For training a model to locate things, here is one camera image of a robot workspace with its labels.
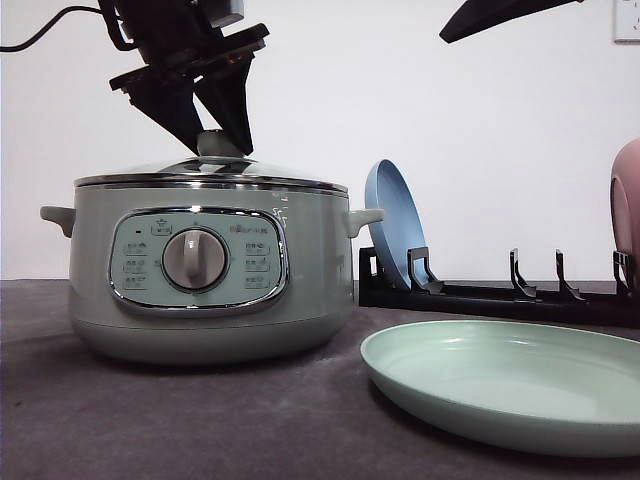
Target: mint green plate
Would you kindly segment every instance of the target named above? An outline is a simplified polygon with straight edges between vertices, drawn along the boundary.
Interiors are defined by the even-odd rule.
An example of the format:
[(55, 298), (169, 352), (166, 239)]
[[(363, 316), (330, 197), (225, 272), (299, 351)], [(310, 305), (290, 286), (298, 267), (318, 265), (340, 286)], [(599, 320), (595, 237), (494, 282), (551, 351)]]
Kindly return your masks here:
[(402, 325), (360, 348), (394, 403), (443, 430), (548, 455), (640, 455), (640, 343), (489, 321)]

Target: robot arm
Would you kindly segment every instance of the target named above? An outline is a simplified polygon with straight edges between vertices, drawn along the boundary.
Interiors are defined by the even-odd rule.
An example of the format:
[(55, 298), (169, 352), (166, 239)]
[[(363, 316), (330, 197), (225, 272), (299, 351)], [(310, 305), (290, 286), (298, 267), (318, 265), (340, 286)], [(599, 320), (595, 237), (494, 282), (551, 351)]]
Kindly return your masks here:
[(223, 35), (222, 27), (244, 18), (242, 0), (98, 3), (116, 48), (138, 49), (147, 64), (112, 79), (112, 89), (127, 93), (134, 107), (197, 153), (204, 128), (195, 94), (238, 150), (253, 151), (245, 84), (254, 52), (265, 46), (269, 31), (259, 24)]
[(449, 20), (440, 36), (447, 43), (494, 27), (501, 23), (583, 0), (467, 0)]

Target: blue plate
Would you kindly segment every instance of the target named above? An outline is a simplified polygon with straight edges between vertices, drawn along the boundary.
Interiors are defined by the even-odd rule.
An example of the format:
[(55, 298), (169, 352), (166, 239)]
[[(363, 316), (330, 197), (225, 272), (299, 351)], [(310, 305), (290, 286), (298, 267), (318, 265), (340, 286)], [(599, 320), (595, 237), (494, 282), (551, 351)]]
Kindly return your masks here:
[[(389, 160), (377, 163), (369, 173), (365, 189), (367, 208), (382, 208), (382, 222), (369, 225), (376, 253), (387, 278), (400, 290), (411, 290), (407, 251), (427, 246), (422, 224), (409, 187)], [(424, 264), (415, 265), (417, 280), (429, 280)]]

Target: cooker handle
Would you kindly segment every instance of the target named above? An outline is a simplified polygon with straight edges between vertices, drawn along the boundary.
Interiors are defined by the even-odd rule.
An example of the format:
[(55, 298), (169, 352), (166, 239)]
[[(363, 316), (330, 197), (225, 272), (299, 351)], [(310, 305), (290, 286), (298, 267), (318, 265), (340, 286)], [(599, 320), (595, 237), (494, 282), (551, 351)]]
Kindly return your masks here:
[(40, 218), (47, 222), (57, 223), (62, 227), (64, 236), (71, 238), (73, 225), (76, 223), (75, 208), (42, 207), (40, 209)]
[(356, 238), (365, 225), (384, 220), (384, 210), (381, 208), (369, 208), (357, 210), (348, 214), (347, 234), (349, 238)]

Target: control panel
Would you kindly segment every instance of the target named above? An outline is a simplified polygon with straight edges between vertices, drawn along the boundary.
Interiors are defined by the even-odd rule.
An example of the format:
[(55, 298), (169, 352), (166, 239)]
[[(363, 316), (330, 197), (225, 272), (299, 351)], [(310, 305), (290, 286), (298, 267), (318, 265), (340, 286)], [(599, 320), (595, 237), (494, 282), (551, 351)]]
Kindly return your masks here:
[(203, 207), (128, 216), (116, 229), (109, 265), (118, 298), (171, 309), (255, 305), (281, 293), (287, 276), (285, 239), (276, 219)]

